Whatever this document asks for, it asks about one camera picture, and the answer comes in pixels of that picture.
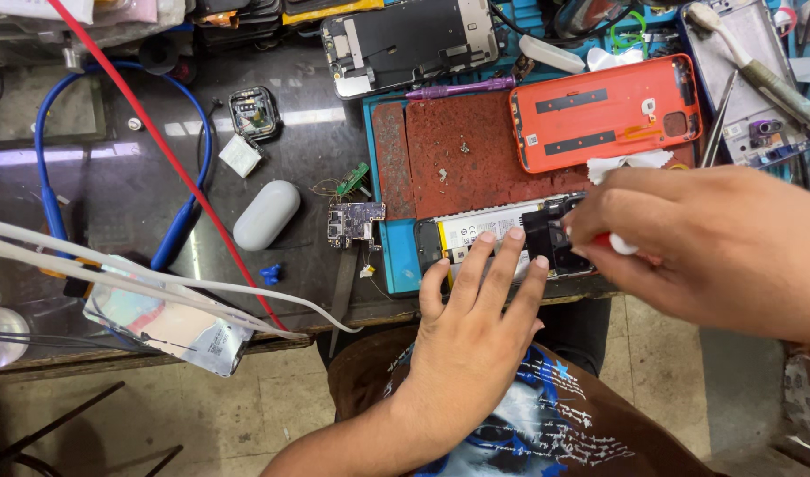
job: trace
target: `red cable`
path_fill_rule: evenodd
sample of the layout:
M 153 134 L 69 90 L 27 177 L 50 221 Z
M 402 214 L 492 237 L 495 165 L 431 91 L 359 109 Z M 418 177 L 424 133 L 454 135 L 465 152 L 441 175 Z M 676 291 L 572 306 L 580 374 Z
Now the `red cable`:
M 250 287 L 257 288 L 257 284 L 255 284 L 255 281 L 252 280 L 249 270 L 246 268 L 246 265 L 244 265 L 243 261 L 241 260 L 241 255 L 237 253 L 237 248 L 235 248 L 234 243 L 231 242 L 231 238 L 229 236 L 228 231 L 225 230 L 223 222 L 220 222 L 220 218 L 217 217 L 217 213 L 214 212 L 213 209 L 211 208 L 208 199 L 206 199 L 204 194 L 202 194 L 201 191 L 196 187 L 196 183 L 193 182 L 193 179 L 191 179 L 190 176 L 187 175 L 187 172 L 185 172 L 185 169 L 181 166 L 181 163 L 178 162 L 178 158 L 175 157 L 175 154 L 173 154 L 172 149 L 169 148 L 169 145 L 163 139 L 161 133 L 158 132 L 157 128 L 155 127 L 155 124 L 151 122 L 149 114 L 145 113 L 145 110 L 143 109 L 143 106 L 140 105 L 139 100 L 137 100 L 135 93 L 131 91 L 131 88 L 129 87 L 128 84 L 126 84 L 123 77 L 119 75 L 119 72 L 117 71 L 116 68 L 114 68 L 114 65 L 111 64 L 111 62 L 107 59 L 105 54 L 102 53 L 102 49 L 100 49 L 95 44 L 95 42 L 93 42 L 93 39 L 90 38 L 90 35 L 88 35 L 86 31 L 84 31 L 84 28 L 82 28 L 81 25 L 79 25 L 79 22 L 76 21 L 75 18 L 73 18 L 72 15 L 69 13 L 69 11 L 67 11 L 66 7 L 64 7 L 61 4 L 61 1 L 48 0 L 48 2 L 49 4 L 51 4 L 52 7 L 55 8 L 57 13 L 61 16 L 61 18 L 63 18 L 63 21 L 67 22 L 67 25 L 69 26 L 70 29 L 72 29 L 72 32 L 75 33 L 75 35 L 77 35 L 78 38 L 81 39 L 83 44 L 87 46 L 87 49 L 90 50 L 93 56 L 99 61 L 99 64 L 102 65 L 102 68 L 105 70 L 105 72 L 107 72 L 107 74 L 111 76 L 111 79 L 114 80 L 114 83 L 117 84 L 119 91 L 123 92 L 125 99 L 129 101 L 131 107 L 134 108 L 135 113 L 140 117 L 140 120 L 143 121 L 145 128 L 149 130 L 149 134 L 151 134 L 151 136 L 155 138 L 157 146 L 161 148 L 163 153 L 166 155 L 167 159 L 169 159 L 169 162 L 173 165 L 173 168 L 181 177 L 181 180 L 184 181 L 184 183 L 187 185 L 187 188 L 190 189 L 190 191 L 193 192 L 193 195 L 196 196 L 197 201 L 199 201 L 199 204 L 201 204 L 201 208 L 205 210 L 205 213 L 207 213 L 208 216 L 213 221 L 213 225 L 217 226 L 217 231 L 220 232 L 220 237 L 223 239 L 223 242 L 225 242 L 225 246 L 229 248 L 231 258 L 234 259 L 235 263 L 237 264 L 237 267 L 241 269 L 241 273 L 243 274 L 243 277 L 246 279 L 246 282 L 249 284 Z M 273 312 L 272 308 L 270 308 L 269 303 L 267 303 L 267 300 L 265 300 L 261 295 L 255 296 L 257 297 L 257 300 L 261 302 L 261 305 L 263 305 L 263 309 L 267 311 L 269 317 L 272 318 L 276 326 L 278 326 L 283 331 L 288 331 L 288 329 L 283 325 L 281 320 L 279 320 L 279 318 L 275 316 L 275 313 Z

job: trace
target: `hand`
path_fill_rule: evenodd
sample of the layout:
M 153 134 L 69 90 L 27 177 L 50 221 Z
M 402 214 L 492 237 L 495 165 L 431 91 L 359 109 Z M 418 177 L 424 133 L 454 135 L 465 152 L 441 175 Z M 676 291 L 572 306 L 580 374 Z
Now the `hand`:
M 464 259 L 447 305 L 441 283 L 449 260 L 433 265 L 420 287 L 422 320 L 408 378 L 392 397 L 406 406 L 421 435 L 440 458 L 460 443 L 502 400 L 535 332 L 549 274 L 539 256 L 503 314 L 525 233 L 505 235 L 490 271 L 480 280 L 496 237 L 482 233 Z
M 564 218 L 602 275 L 665 314 L 810 343 L 810 193 L 747 167 L 623 168 Z M 614 232 L 663 260 L 591 243 Z

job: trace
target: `dark desk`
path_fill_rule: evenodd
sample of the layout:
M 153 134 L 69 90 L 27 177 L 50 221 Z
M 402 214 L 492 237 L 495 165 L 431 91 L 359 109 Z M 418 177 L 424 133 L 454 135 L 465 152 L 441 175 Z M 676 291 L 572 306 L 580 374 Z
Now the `dark desk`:
M 123 76 L 190 176 L 195 177 L 198 135 L 195 121 L 200 118 L 193 106 L 159 78 L 138 71 L 123 71 Z M 250 48 L 202 59 L 190 89 L 208 111 L 211 97 L 225 102 L 231 92 L 255 85 L 273 93 L 287 124 L 281 135 L 262 144 L 267 157 L 247 179 L 240 178 L 215 154 L 209 201 L 231 230 L 264 184 L 281 179 L 297 186 L 302 206 L 271 247 L 279 250 L 240 250 L 241 256 L 259 283 L 263 280 L 257 271 L 279 263 L 282 281 L 273 290 L 330 308 L 340 254 L 326 242 L 328 198 L 309 189 L 321 179 L 341 178 L 357 163 L 369 161 L 360 101 L 343 102 L 336 97 L 326 58 L 315 38 L 294 38 L 268 51 Z M 102 81 L 102 95 L 107 140 L 48 147 L 47 156 L 52 151 L 69 152 L 59 156 L 63 159 L 49 161 L 51 183 L 56 193 L 71 201 L 63 211 L 71 240 L 147 265 L 189 191 L 151 136 L 146 131 L 128 128 L 128 120 L 134 113 L 106 77 Z M 227 107 L 214 114 L 221 130 L 218 152 L 233 135 L 229 117 Z M 45 218 L 33 147 L 26 144 L 23 150 L 28 153 L 26 156 L 0 155 L 0 221 L 39 230 Z M 384 289 L 384 279 L 379 276 L 383 269 L 380 254 L 371 255 L 369 262 L 379 270 L 375 280 Z M 216 227 L 205 215 L 169 269 L 181 276 L 243 283 Z M 101 327 L 83 318 L 79 300 L 62 297 L 63 285 L 62 280 L 44 275 L 32 266 L 0 259 L 0 307 L 21 313 L 34 333 L 71 336 L 102 333 Z M 610 296 L 614 290 L 601 276 L 556 282 L 548 285 L 545 303 L 582 296 Z M 252 314 L 263 313 L 251 295 L 225 292 L 218 295 Z M 406 321 L 418 312 L 416 294 L 394 298 L 382 295 L 367 278 L 356 278 L 345 323 L 364 326 Z M 330 329 L 324 318 L 304 307 L 276 299 L 270 304 L 291 329 L 309 333 Z M 309 344 L 308 340 L 287 343 L 259 335 L 250 352 Z M 0 382 L 176 361 L 171 356 L 132 356 L 110 351 L 73 354 L 66 349 L 31 346 L 22 360 L 0 371 Z

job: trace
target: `blue cable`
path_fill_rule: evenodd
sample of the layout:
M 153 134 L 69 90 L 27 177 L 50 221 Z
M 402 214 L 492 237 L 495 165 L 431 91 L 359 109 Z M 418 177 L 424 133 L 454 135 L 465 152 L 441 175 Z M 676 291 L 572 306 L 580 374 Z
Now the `blue cable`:
M 135 70 L 143 70 L 143 66 L 139 63 L 135 63 L 134 61 L 112 61 L 111 63 L 113 63 L 117 68 L 133 68 Z M 37 170 L 39 171 L 40 186 L 42 187 L 43 211 L 45 212 L 46 221 L 49 222 L 49 231 L 51 236 L 55 237 L 56 239 L 68 240 L 66 228 L 63 226 L 61 209 L 57 204 L 57 197 L 51 188 L 51 183 L 49 182 L 49 171 L 45 167 L 45 156 L 43 153 L 43 128 L 45 126 L 45 118 L 49 114 L 51 104 L 55 102 L 57 96 L 61 94 L 64 89 L 85 74 L 93 74 L 101 70 L 102 67 L 99 64 L 88 64 L 84 68 L 83 74 L 70 73 L 69 75 L 66 75 L 55 86 L 53 86 L 53 88 L 51 88 L 48 94 L 45 95 L 43 103 L 40 104 L 39 110 L 37 111 L 37 122 L 34 126 L 34 151 L 37 153 Z M 199 105 L 199 102 L 196 100 L 196 97 L 193 96 L 193 93 L 191 93 L 187 87 L 171 76 L 163 75 L 163 79 L 175 85 L 178 90 L 183 92 L 185 96 L 187 96 L 190 101 L 193 102 L 193 105 L 196 106 L 196 110 L 201 117 L 202 126 L 205 128 L 205 159 L 202 161 L 201 171 L 199 172 L 199 178 L 197 179 L 196 183 L 197 188 L 201 190 L 205 183 L 205 177 L 208 175 L 208 169 L 210 168 L 211 164 L 212 136 L 211 127 L 208 124 L 208 115 L 205 114 L 205 110 L 202 109 L 201 105 Z M 166 266 L 169 254 L 175 248 L 175 245 L 181 236 L 181 232 L 185 229 L 190 213 L 193 212 L 193 205 L 195 203 L 196 196 L 191 194 L 187 202 L 185 202 L 185 204 L 181 206 L 181 209 L 178 210 L 177 214 L 175 215 L 175 219 L 173 219 L 173 223 L 169 226 L 167 233 L 163 236 L 161 244 L 158 246 L 155 256 L 151 260 L 151 268 L 153 270 L 160 270 Z M 72 258 L 71 255 L 64 252 L 58 252 L 57 254 L 58 256 L 64 258 Z

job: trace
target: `tiled floor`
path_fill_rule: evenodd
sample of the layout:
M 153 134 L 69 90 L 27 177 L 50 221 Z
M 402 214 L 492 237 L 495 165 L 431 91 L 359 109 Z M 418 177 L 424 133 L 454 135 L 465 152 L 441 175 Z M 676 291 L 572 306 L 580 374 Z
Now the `tiled floor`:
M 697 327 L 638 299 L 615 298 L 606 353 L 602 380 L 707 458 Z M 119 380 L 123 389 L 28 453 L 66 475 L 140 476 L 183 444 L 161 476 L 255 476 L 289 441 L 331 423 L 335 412 L 312 347 L 247 356 L 231 379 L 178 364 L 1 386 L 0 439 L 34 432 Z

